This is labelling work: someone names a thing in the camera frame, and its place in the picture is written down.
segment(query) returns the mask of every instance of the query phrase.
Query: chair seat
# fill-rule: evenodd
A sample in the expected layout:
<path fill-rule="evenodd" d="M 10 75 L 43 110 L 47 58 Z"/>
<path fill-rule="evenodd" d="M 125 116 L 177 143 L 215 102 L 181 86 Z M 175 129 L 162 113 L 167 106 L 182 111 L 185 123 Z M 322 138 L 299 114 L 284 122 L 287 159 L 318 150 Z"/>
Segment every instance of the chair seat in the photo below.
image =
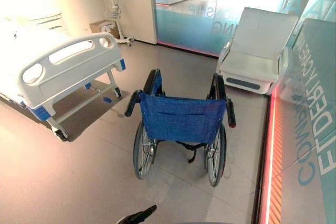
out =
<path fill-rule="evenodd" d="M 233 73 L 262 81 L 276 82 L 278 79 L 278 61 L 230 51 L 219 68 L 223 72 Z"/>

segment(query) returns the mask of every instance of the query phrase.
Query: white sheet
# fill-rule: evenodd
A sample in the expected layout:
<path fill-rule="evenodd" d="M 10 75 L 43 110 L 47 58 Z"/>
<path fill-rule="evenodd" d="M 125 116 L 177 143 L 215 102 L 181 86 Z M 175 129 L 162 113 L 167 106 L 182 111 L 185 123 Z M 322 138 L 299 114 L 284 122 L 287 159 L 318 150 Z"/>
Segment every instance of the white sheet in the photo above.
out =
<path fill-rule="evenodd" d="M 25 101 L 17 86 L 20 71 L 39 58 L 43 52 L 55 48 L 70 38 L 52 30 L 43 30 L 35 26 L 19 26 L 14 22 L 0 22 L 0 93 L 7 98 L 21 103 Z M 90 42 L 80 42 L 56 52 L 54 61 L 59 61 L 79 51 L 90 48 Z M 39 75 L 40 69 L 35 67 L 25 75 L 25 81 Z"/>

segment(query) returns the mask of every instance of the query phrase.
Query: wheelchair wheel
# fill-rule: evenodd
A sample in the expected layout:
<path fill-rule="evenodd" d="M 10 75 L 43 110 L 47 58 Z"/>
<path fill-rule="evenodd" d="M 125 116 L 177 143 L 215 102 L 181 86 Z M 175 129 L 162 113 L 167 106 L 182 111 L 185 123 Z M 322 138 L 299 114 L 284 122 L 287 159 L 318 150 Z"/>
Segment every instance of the wheelchair wheel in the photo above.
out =
<path fill-rule="evenodd" d="M 133 148 L 133 166 L 138 179 L 144 179 L 149 173 L 156 155 L 157 141 L 149 139 L 141 121 L 136 131 Z"/>
<path fill-rule="evenodd" d="M 219 127 L 215 141 L 207 145 L 205 155 L 209 181 L 215 187 L 223 175 L 226 159 L 226 133 L 222 124 Z"/>

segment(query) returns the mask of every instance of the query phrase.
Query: blue wheelchair seat back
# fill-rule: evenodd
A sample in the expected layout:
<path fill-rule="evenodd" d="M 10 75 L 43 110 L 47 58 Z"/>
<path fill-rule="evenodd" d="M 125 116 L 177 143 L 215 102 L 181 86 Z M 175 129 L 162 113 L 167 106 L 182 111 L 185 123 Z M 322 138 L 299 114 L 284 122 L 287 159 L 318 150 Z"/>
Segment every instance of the blue wheelchair seat back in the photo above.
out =
<path fill-rule="evenodd" d="M 141 92 L 140 107 L 149 138 L 209 144 L 222 123 L 226 100 L 174 98 Z"/>

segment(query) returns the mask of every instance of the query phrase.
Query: wheelchair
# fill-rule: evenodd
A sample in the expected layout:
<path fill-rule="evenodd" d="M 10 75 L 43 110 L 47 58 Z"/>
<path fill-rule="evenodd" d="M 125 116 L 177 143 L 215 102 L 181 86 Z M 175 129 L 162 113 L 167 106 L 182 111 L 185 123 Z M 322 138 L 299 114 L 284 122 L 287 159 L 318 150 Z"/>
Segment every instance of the wheelchair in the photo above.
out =
<path fill-rule="evenodd" d="M 226 133 L 222 123 L 225 111 L 229 126 L 236 126 L 233 103 L 226 97 L 223 77 L 213 75 L 205 100 L 176 98 L 165 95 L 161 72 L 153 69 L 143 90 L 132 94 L 125 116 L 131 116 L 136 103 L 140 103 L 142 113 L 133 148 L 137 178 L 144 179 L 149 173 L 160 142 L 175 141 L 194 151 L 189 163 L 194 161 L 196 150 L 204 147 L 204 167 L 211 186 L 217 186 L 226 159 Z"/>

